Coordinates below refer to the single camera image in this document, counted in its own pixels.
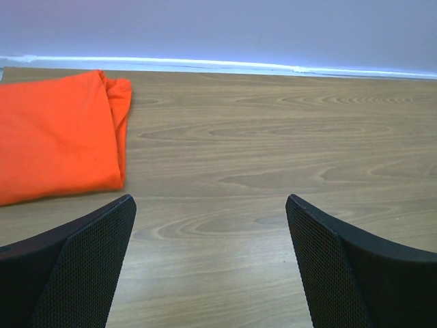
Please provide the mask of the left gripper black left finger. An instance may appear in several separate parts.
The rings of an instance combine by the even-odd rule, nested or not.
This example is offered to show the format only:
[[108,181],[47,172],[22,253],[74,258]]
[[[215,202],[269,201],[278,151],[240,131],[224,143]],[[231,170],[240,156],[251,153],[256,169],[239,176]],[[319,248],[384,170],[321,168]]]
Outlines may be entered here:
[[124,195],[1,247],[2,327],[105,327],[135,222]]

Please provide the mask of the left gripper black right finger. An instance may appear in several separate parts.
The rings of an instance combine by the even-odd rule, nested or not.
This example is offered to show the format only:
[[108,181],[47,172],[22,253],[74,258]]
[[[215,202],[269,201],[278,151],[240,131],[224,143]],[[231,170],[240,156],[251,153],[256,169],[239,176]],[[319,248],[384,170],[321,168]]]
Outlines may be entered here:
[[435,327],[436,254],[366,232],[297,195],[285,205],[314,327]]

